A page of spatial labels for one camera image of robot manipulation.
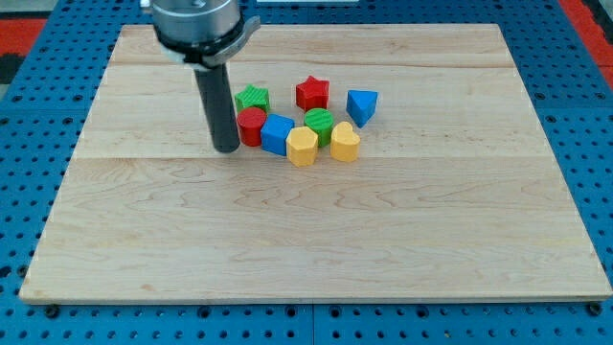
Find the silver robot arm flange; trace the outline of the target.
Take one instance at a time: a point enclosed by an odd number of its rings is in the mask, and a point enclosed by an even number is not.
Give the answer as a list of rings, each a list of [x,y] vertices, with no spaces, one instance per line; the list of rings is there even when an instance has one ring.
[[[151,15],[162,51],[201,71],[225,64],[261,27],[237,0],[141,0],[140,8]]]

